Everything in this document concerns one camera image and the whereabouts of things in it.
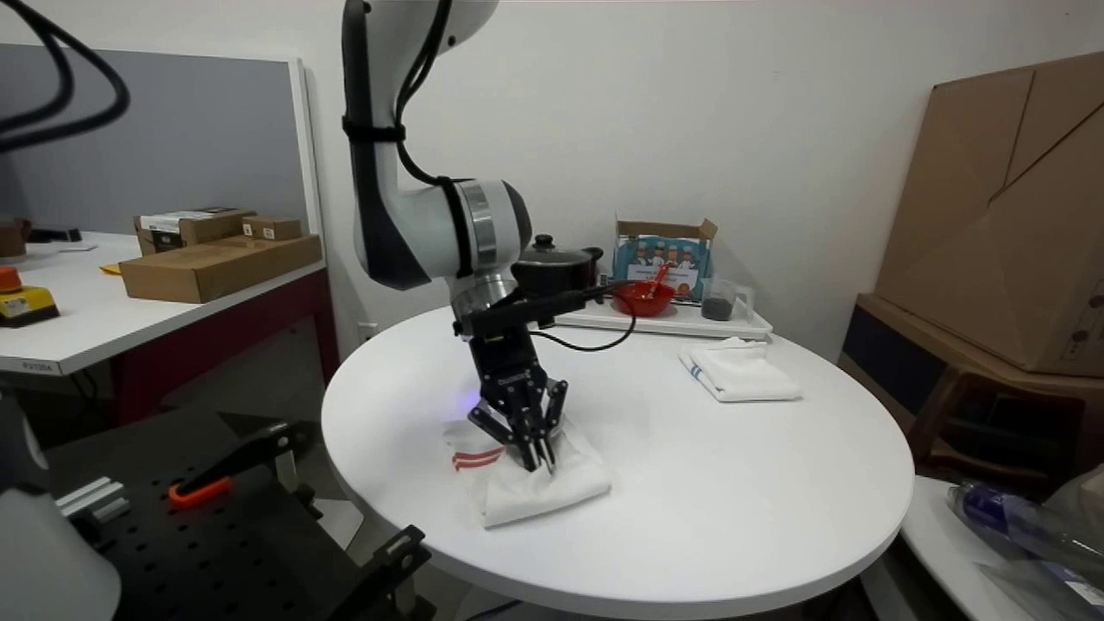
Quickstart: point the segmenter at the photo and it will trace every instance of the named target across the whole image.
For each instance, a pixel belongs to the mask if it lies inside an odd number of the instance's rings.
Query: white towel
[[[454,475],[479,508],[482,527],[554,516],[609,495],[608,463],[568,428],[554,442],[554,474],[544,467],[526,474],[469,422],[454,422],[445,442]]]
[[[800,399],[800,387],[766,360],[769,347],[741,337],[686,348],[678,360],[691,375],[722,405]]]

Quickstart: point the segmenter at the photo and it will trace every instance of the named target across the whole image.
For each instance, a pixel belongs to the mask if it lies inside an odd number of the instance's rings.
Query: clutter
[[[59,317],[59,305],[47,290],[22,286],[18,294],[0,294],[0,327],[22,327],[47,317]]]
[[[127,296],[200,305],[311,264],[319,264],[314,235],[291,243],[222,237],[119,264],[119,272]]]
[[[800,387],[766,360],[766,347],[741,337],[693,347],[678,362],[722,405],[781,405],[804,396]]]
[[[731,317],[752,317],[752,313],[754,313],[754,294],[749,286],[739,286],[724,276],[705,281],[701,317],[731,321]]]
[[[718,224],[617,221],[615,281],[649,282],[668,264],[667,282],[678,305],[701,305],[705,281],[713,276]]]
[[[0,266],[0,294],[22,294],[22,290],[23,290],[22,272]]]
[[[140,247],[140,256],[181,248],[181,247],[204,247],[218,237],[240,235],[240,221],[256,212],[240,209],[197,209],[197,212],[169,212],[169,213],[137,213],[133,235]]]
[[[1067,612],[1069,617],[1104,616],[1099,542],[1081,539],[1060,516],[975,479],[960,482],[951,512],[999,557],[1032,563],[1062,586],[1076,601],[1076,612]]]
[[[609,296],[622,313],[662,317],[674,310],[677,290],[667,282],[628,282]]]
[[[245,219],[240,221],[245,237],[264,237],[264,243],[283,243],[283,237],[304,237],[299,221],[280,221],[280,219]]]
[[[93,521],[96,527],[127,516],[123,482],[99,475],[54,502],[64,521]]]
[[[1104,550],[1104,463],[1084,475],[1071,475],[1040,508],[1045,516],[1067,521],[1076,539]]]
[[[84,243],[78,227],[26,227],[26,247]]]
[[[0,256],[23,256],[23,221],[0,213]]]

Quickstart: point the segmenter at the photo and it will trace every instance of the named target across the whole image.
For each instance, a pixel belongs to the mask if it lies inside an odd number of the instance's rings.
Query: cardboard box
[[[218,237],[240,235],[240,221],[256,212],[240,209],[197,209],[197,212],[169,212],[169,213],[140,213],[133,219],[133,235],[140,256],[181,248],[181,247],[207,247]]]
[[[23,221],[0,213],[0,256],[23,256]]]
[[[1104,57],[933,87],[875,294],[1022,366],[1104,375]]]
[[[222,237],[119,264],[127,296],[214,301],[319,258],[318,237]]]
[[[943,409],[937,399],[947,394],[947,383],[963,372],[975,372],[1028,394],[1076,396],[1084,399],[1084,428],[1071,470],[1084,474],[1104,463],[1104,380],[1024,372],[881,296],[860,296],[840,348],[840,370],[875,394],[902,432],[914,425],[914,418],[933,413]]]
[[[245,219],[240,221],[245,237],[264,237],[264,243],[283,243],[283,237],[304,237],[299,221],[280,221],[280,219]]]
[[[656,281],[662,264],[674,264],[667,282],[678,305],[701,305],[705,282],[713,276],[718,224],[662,224],[617,221],[615,281]]]

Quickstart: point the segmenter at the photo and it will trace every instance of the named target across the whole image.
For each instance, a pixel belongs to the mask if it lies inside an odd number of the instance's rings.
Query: wire
[[[76,387],[78,399],[84,399],[84,413],[96,413],[99,410],[99,383],[93,372],[76,372],[69,375],[69,383]]]
[[[603,347],[575,347],[575,343],[564,343],[564,337],[549,336],[549,332],[526,332],[526,336],[544,337],[544,343],[554,343],[560,348],[574,348],[574,353],[609,353],[609,348],[617,348],[622,343],[628,343],[630,332],[636,332],[636,306],[630,306],[630,301],[622,296],[617,290],[609,290],[609,296],[617,296],[617,301],[628,306],[628,327],[623,327],[615,343],[603,343]]]
[[[485,617],[498,617],[498,616],[505,616],[511,606],[521,606],[521,601],[508,601],[508,603],[485,606],[485,612],[472,616],[469,621],[485,621]]]
[[[32,106],[23,114],[10,114],[10,118],[0,118],[0,134],[2,132],[15,132],[15,128],[23,128],[23,126],[38,126],[53,114],[59,114],[62,106],[69,106],[71,100],[71,67],[62,51],[62,46],[33,21],[33,19],[23,19],[26,29],[38,34],[38,42],[46,46],[47,58],[54,61],[54,74],[59,74],[59,89],[53,100],[46,100],[42,106]]]
[[[419,50],[416,50],[416,57],[415,57],[411,74],[404,75],[404,87],[401,87],[401,97],[395,97],[395,112],[394,112],[394,126],[395,126],[395,128],[404,128],[407,103],[415,100],[415,94],[419,89],[419,83],[423,83],[427,74],[436,69],[436,58],[439,58],[442,37],[445,37],[448,13],[450,13],[450,0],[439,0],[439,13],[436,13],[436,21],[432,21],[432,29],[427,29],[427,34],[423,34],[423,42],[419,42]],[[415,179],[419,179],[419,182],[427,182],[427,188],[442,188],[439,175],[423,173],[423,171],[415,164],[407,142],[401,142],[395,152],[401,152],[404,171],[407,171]]]
[[[123,80],[119,80],[93,50],[86,50],[78,37],[71,37],[64,29],[53,25],[53,21],[42,19],[38,11],[32,11],[26,5],[22,5],[22,0],[2,0],[2,5],[5,5],[18,19],[23,19],[23,21],[32,25],[32,33],[42,37],[42,46],[46,46],[47,37],[59,37],[59,42],[64,42],[76,57],[84,57],[84,58],[109,83],[115,100],[109,100],[102,112],[89,114],[89,118],[2,140],[2,142],[0,142],[0,152],[42,144],[42,142],[59,142],[59,140],[69,140],[69,134],[84,134],[84,132],[102,128],[102,126],[116,121],[116,118],[132,106],[132,89],[123,87]]]

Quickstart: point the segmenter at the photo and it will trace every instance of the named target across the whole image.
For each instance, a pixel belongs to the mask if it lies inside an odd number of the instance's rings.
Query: desk
[[[608,343],[608,332],[560,332]],[[574,383],[564,418],[609,463],[592,504],[482,532],[445,425],[475,405],[448,310],[404,321],[331,380],[323,447],[361,508],[416,524],[436,563],[482,589],[603,617],[731,617],[800,603],[861,574],[909,502],[893,418],[832,362],[776,337],[800,405],[713,405],[677,362],[693,343],[638,336],[603,355],[537,343]]]
[[[294,321],[314,321],[319,370],[339,370],[319,264],[210,305],[132,301],[99,266],[133,258],[133,235],[84,237],[78,248],[33,247],[2,258],[26,286],[47,286],[62,317],[0,327],[0,372],[69,375],[109,360],[116,422],[137,422],[177,387]]]

